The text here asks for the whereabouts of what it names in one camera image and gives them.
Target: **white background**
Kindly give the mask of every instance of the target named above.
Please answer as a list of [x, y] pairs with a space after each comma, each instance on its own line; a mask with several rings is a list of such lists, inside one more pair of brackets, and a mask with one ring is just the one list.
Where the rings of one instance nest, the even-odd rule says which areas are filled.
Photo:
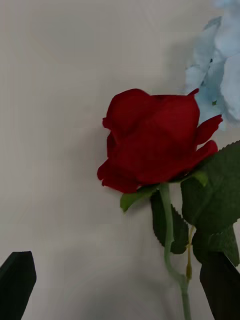
[[[180, 93], [194, 38], [219, 13], [209, 0], [0, 1], [0, 264], [33, 253], [23, 320], [183, 319], [149, 203], [123, 215], [121, 194], [97, 180], [102, 117], [130, 88]], [[173, 263], [184, 271], [186, 259]], [[192, 319], [212, 320], [193, 265]]]

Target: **serrated leaf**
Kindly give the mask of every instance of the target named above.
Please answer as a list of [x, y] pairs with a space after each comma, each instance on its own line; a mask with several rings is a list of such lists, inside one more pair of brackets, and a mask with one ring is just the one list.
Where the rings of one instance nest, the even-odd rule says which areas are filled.
[[201, 263], [208, 261], [208, 252], [223, 252], [225, 256], [238, 266], [239, 249], [233, 226], [229, 226], [222, 233], [209, 235], [196, 231], [192, 238], [193, 253]]
[[[151, 196], [151, 210], [154, 234], [158, 241], [165, 246], [167, 225], [163, 201], [159, 191], [156, 191]], [[189, 242], [189, 227], [173, 206], [171, 206], [171, 211], [174, 234], [174, 242], [171, 245], [171, 252], [176, 255], [180, 255], [185, 252], [186, 246]]]
[[159, 184], [152, 184], [147, 186], [142, 186], [134, 193], [124, 193], [121, 196], [120, 207], [123, 212], [126, 212], [132, 204], [140, 199], [150, 198], [153, 192], [155, 192], [159, 187]]
[[208, 177], [181, 183], [182, 215], [199, 232], [220, 233], [240, 218], [240, 142], [208, 158], [201, 166]]

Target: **dark object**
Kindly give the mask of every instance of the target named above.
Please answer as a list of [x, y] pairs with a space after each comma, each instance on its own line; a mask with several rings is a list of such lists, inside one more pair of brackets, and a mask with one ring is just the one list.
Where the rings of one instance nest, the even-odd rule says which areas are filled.
[[210, 252], [200, 281], [215, 320], [240, 319], [240, 274], [222, 252]]
[[22, 319], [36, 280], [32, 253], [13, 252], [0, 268], [0, 319]]

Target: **rose petal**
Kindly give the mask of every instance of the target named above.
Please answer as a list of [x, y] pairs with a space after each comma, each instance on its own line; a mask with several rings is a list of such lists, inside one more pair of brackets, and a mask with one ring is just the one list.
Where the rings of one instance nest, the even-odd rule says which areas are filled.
[[203, 161], [205, 158], [214, 155], [218, 152], [218, 146], [215, 141], [210, 140], [204, 146], [199, 148], [192, 154], [188, 161], [188, 169], [193, 169], [197, 164]]
[[107, 156], [110, 157], [111, 153], [113, 152], [114, 148], [116, 147], [116, 141], [114, 139], [114, 135], [112, 132], [108, 135], [106, 139], [106, 148], [107, 148]]
[[207, 142], [215, 131], [218, 130], [219, 124], [223, 121], [221, 115], [216, 115], [213, 118], [208, 119], [207, 121], [200, 124], [196, 130], [196, 139], [195, 144], [202, 145]]
[[149, 119], [149, 122], [155, 127], [156, 133], [165, 132], [183, 150], [186, 150], [193, 143], [199, 116], [200, 111], [194, 95], [175, 95], [163, 100], [161, 108]]
[[118, 142], [158, 108], [159, 101], [153, 96], [139, 89], [131, 89], [112, 99], [103, 126], [112, 131]]
[[123, 193], [136, 192], [140, 185], [135, 180], [128, 179], [123, 175], [118, 174], [116, 169], [113, 169], [110, 165], [109, 160], [105, 161], [104, 164], [99, 167], [97, 177], [99, 180], [102, 180], [103, 186], [113, 188]]
[[157, 184], [167, 182], [181, 173], [191, 171], [205, 158], [218, 152], [218, 147], [214, 141], [208, 141], [203, 147], [191, 154], [185, 154], [182, 158], [171, 159], [162, 163], [159, 167], [153, 167], [145, 172], [140, 172], [137, 176], [141, 184]]

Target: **rose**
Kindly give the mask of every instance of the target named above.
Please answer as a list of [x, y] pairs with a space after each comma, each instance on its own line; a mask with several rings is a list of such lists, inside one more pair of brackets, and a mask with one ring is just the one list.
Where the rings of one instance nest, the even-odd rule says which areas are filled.
[[97, 172], [102, 185], [123, 193], [135, 192], [139, 186], [185, 174], [216, 153], [216, 143], [208, 140], [222, 117], [217, 115], [198, 126], [197, 92], [151, 96], [131, 89], [116, 95], [103, 119], [103, 126], [111, 133], [108, 159]]

